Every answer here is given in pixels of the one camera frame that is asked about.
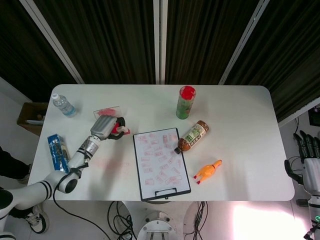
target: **black pants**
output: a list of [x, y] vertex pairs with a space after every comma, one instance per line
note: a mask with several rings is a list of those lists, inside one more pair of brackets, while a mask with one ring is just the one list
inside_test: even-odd
[[[10, 153], [3, 151], [0, 147], [0, 176], [5, 176], [11, 179], [23, 179], [29, 173], [29, 166], [13, 158]], [[29, 213], [32, 213], [32, 207], [25, 210], [18, 210], [15, 207], [9, 212], [9, 215], [22, 219]]]
[[13, 158], [0, 146], [0, 176], [11, 179], [23, 179], [29, 173], [29, 166]]

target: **red lid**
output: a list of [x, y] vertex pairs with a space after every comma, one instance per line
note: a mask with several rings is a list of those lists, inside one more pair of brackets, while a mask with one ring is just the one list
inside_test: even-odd
[[183, 86], [180, 89], [180, 95], [185, 100], [191, 100], [196, 96], [196, 90], [192, 86]]

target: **water bottle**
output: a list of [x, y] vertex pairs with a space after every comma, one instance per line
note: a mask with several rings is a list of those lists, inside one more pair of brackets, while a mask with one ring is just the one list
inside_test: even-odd
[[75, 107], [68, 102], [65, 96], [54, 93], [51, 98], [53, 99], [53, 105], [60, 109], [65, 116], [72, 118], [76, 114]]

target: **plastic bottle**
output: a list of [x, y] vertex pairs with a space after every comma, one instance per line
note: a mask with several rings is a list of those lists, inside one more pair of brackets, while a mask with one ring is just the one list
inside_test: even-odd
[[179, 119], [186, 119], [196, 97], [196, 90], [192, 86], [183, 86], [179, 91], [178, 104], [175, 115]]
[[53, 99], [53, 105], [60, 109], [65, 116], [72, 118], [74, 115], [76, 115], [75, 107], [68, 102], [65, 96], [54, 93], [52, 94], [51, 98]]
[[174, 149], [175, 153], [180, 154], [181, 152], [188, 151], [208, 131], [209, 131], [209, 126], [204, 121], [202, 120], [197, 121], [197, 123], [190, 129], [190, 131], [179, 139], [178, 147]]

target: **rubber chicken toy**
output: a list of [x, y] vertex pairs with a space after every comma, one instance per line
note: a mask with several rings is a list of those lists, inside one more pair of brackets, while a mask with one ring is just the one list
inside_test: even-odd
[[203, 168], [201, 168], [200, 171], [198, 171], [197, 174], [193, 176], [194, 179], [201, 177], [201, 179], [196, 183], [200, 184], [207, 178], [211, 177], [215, 173], [217, 167], [219, 167], [221, 164], [222, 160], [219, 159], [214, 164], [206, 165]]

